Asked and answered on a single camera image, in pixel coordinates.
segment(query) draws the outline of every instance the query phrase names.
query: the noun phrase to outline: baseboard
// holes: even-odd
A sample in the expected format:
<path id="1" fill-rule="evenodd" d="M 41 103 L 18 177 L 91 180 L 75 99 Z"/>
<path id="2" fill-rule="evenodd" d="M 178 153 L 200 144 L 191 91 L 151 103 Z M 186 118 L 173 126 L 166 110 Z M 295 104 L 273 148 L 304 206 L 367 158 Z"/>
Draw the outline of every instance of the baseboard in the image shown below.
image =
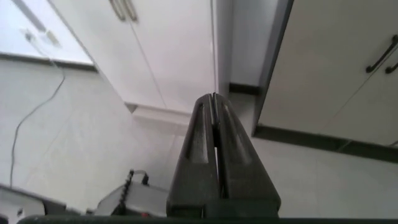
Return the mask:
<path id="1" fill-rule="evenodd" d="M 47 59 L 28 57 L 28 56 L 23 56 L 23 55 L 0 53 L 0 59 L 1 60 L 17 61 L 17 62 L 37 63 L 37 64 L 41 64 L 41 65 L 52 66 L 52 63 Z M 78 70 L 84 70 L 84 71 L 98 72 L 94 65 L 77 63 L 77 62 L 65 62 L 65 61 L 60 61 L 60 60 L 54 60 L 54 63 L 60 68 L 72 68 L 72 69 L 78 69 Z"/>
<path id="2" fill-rule="evenodd" d="M 191 119 L 191 114 L 138 106 L 132 113 L 132 117 L 136 121 L 146 121 L 145 123 L 148 124 L 147 128 L 151 128 L 153 125 L 152 128 L 155 128 L 156 130 L 164 128 L 164 131 L 167 133 L 169 133 L 174 127 L 178 126 L 175 134 L 178 136 L 185 136 Z"/>
<path id="3" fill-rule="evenodd" d="M 243 94 L 257 96 L 260 94 L 260 87 L 252 86 L 252 85 L 245 85 L 245 84 L 238 84 L 238 83 L 230 83 L 229 84 L 229 92 L 230 93 L 243 93 Z"/>
<path id="4" fill-rule="evenodd" d="M 259 125 L 256 126 L 253 136 L 271 141 L 398 163 L 398 149 L 394 147 Z"/>

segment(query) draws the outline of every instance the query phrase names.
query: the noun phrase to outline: tile grout line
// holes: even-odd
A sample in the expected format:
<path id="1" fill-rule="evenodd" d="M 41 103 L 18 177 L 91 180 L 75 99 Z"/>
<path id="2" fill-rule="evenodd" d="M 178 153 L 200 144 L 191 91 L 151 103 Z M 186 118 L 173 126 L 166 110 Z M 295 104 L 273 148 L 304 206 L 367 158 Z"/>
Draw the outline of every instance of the tile grout line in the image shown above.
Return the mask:
<path id="1" fill-rule="evenodd" d="M 68 118 L 65 120 L 65 122 L 62 124 L 62 126 L 61 126 L 61 128 L 59 129 L 57 135 L 52 139 L 51 143 L 49 144 L 49 146 L 47 147 L 47 149 L 45 150 L 45 152 L 43 153 L 43 155 L 42 155 L 41 158 L 39 159 L 39 162 L 37 162 L 37 164 L 34 165 L 34 167 L 30 169 L 29 174 L 27 175 L 26 179 L 25 179 L 25 180 L 23 181 L 23 183 L 21 184 L 22 186 L 25 186 L 26 183 L 27 183 L 27 181 L 28 181 L 29 178 L 31 177 L 31 175 L 32 175 L 35 171 L 37 171 L 37 169 L 38 169 L 38 167 L 39 167 L 39 164 L 42 163 L 42 161 L 43 161 L 45 155 L 49 152 L 51 146 L 53 145 L 53 143 L 55 142 L 55 140 L 58 138 L 59 134 L 60 134 L 61 131 L 64 129 L 65 125 L 66 125 L 67 123 L 69 123 L 69 121 L 70 121 L 72 115 L 74 114 L 75 110 L 76 110 L 76 109 L 73 109 L 73 110 L 72 110 L 72 112 L 70 113 L 69 117 L 68 117 Z"/>

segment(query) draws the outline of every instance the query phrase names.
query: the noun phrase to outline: white kitchen cabinet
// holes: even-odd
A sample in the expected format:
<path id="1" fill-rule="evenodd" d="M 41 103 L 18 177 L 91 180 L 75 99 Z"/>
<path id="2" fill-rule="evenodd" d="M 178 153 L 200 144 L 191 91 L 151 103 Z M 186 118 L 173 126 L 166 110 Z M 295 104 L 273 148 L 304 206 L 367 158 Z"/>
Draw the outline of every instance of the white kitchen cabinet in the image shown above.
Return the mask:
<path id="1" fill-rule="evenodd" d="M 191 113 L 228 93 L 231 1 L 49 1 L 126 103 Z"/>
<path id="2" fill-rule="evenodd" d="M 121 21 L 110 1 L 50 2 L 126 103 L 165 108 L 125 11 Z"/>
<path id="3" fill-rule="evenodd" d="M 349 102 L 322 130 L 322 134 L 391 145 L 398 140 L 398 51 L 386 60 Z"/>
<path id="4" fill-rule="evenodd" d="M 320 133 L 377 71 L 366 67 L 397 34 L 397 8 L 395 0 L 294 1 L 259 124 Z"/>
<path id="5" fill-rule="evenodd" d="M 166 108 L 191 113 L 197 98 L 215 91 L 211 1 L 131 3 L 137 16 L 132 28 Z"/>

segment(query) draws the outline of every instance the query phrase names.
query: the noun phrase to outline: white tile floor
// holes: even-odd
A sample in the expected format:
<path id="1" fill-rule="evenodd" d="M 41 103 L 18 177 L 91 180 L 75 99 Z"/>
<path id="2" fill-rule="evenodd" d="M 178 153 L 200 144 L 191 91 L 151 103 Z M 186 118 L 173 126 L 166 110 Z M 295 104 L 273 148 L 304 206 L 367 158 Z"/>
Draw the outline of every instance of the white tile floor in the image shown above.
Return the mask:
<path id="1" fill-rule="evenodd" d="M 58 95 L 20 129 L 14 185 L 85 210 L 145 169 L 169 188 L 185 128 L 133 118 L 99 75 L 65 70 Z M 0 61 L 0 183 L 15 127 L 60 81 L 54 68 Z M 231 95 L 251 130 L 254 98 Z M 398 165 L 252 139 L 280 197 L 281 217 L 398 218 Z"/>

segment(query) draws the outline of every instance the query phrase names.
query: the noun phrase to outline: black coiled wire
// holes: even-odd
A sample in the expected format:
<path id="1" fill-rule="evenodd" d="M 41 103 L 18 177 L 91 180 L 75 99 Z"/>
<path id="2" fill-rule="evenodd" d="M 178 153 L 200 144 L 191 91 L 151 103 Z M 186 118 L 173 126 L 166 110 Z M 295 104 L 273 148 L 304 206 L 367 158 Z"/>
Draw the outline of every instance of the black coiled wire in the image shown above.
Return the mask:
<path id="1" fill-rule="evenodd" d="M 129 190 L 130 190 L 130 185 L 132 182 L 132 177 L 134 174 L 144 174 L 144 178 L 142 179 L 142 184 L 143 185 L 148 185 L 148 179 L 149 176 L 147 175 L 147 173 L 143 170 L 130 170 L 129 174 L 127 175 L 126 181 L 123 185 L 123 189 L 120 195 L 120 199 L 119 199 L 119 205 L 116 207 L 116 209 L 114 210 L 114 212 L 112 213 L 112 215 L 125 215 L 126 214 L 126 199 L 127 196 L 129 195 Z"/>

